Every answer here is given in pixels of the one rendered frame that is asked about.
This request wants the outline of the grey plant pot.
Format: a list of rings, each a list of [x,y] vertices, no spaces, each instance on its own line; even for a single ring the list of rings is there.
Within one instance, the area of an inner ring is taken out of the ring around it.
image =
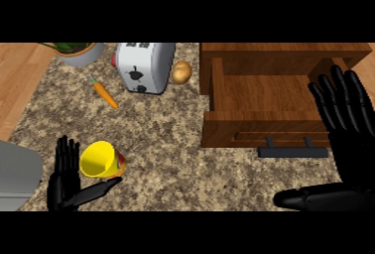
[[[55,50],[60,58],[70,66],[94,64],[104,52],[104,43],[44,43]]]

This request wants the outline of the brown potato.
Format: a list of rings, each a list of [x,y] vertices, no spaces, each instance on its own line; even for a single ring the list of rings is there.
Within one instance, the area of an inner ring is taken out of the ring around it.
[[[190,80],[191,75],[193,75],[191,65],[187,62],[179,62],[173,68],[172,73],[173,81],[178,84],[184,84]]]

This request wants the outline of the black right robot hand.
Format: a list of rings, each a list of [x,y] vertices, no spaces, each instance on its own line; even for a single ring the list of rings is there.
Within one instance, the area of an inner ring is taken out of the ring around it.
[[[331,67],[308,85],[328,139],[340,183],[277,193],[278,207],[300,211],[375,212],[375,109],[354,70]]]

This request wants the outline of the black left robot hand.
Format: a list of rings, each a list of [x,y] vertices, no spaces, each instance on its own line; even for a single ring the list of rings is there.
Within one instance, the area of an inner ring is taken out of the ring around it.
[[[77,211],[88,202],[104,197],[122,182],[122,177],[82,189],[80,177],[80,143],[64,136],[57,145],[55,171],[48,186],[49,211]]]

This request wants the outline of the yellow cup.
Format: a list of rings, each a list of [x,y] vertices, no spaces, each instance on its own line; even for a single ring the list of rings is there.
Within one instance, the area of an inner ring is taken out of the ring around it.
[[[91,178],[110,179],[126,172],[126,158],[107,141],[92,143],[82,155],[82,172]]]

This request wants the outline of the white toaster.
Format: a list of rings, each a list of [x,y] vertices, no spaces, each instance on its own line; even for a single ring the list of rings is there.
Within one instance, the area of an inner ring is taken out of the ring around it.
[[[131,92],[162,94],[173,66],[175,43],[119,43],[113,65]]]

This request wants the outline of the wooden drawer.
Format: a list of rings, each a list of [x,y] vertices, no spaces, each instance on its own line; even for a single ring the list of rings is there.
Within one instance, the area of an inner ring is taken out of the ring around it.
[[[212,61],[210,110],[204,113],[206,148],[258,148],[330,145],[328,132],[308,84],[342,58],[324,59],[311,75],[230,75],[225,61]]]

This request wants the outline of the wooden cabinet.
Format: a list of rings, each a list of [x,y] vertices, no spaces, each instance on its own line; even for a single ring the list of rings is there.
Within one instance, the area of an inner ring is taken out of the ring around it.
[[[309,75],[324,59],[354,68],[371,52],[368,43],[201,43],[201,94],[210,94],[213,58],[224,59],[228,75]]]

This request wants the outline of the orange carrot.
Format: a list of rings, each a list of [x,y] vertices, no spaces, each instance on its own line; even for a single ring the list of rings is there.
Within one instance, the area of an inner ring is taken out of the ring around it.
[[[97,93],[100,94],[100,96],[104,98],[104,100],[107,101],[107,103],[110,104],[110,106],[117,109],[119,105],[117,102],[110,94],[110,92],[107,91],[103,83],[97,80],[97,78],[92,76],[92,82],[94,82],[94,89],[97,91]]]

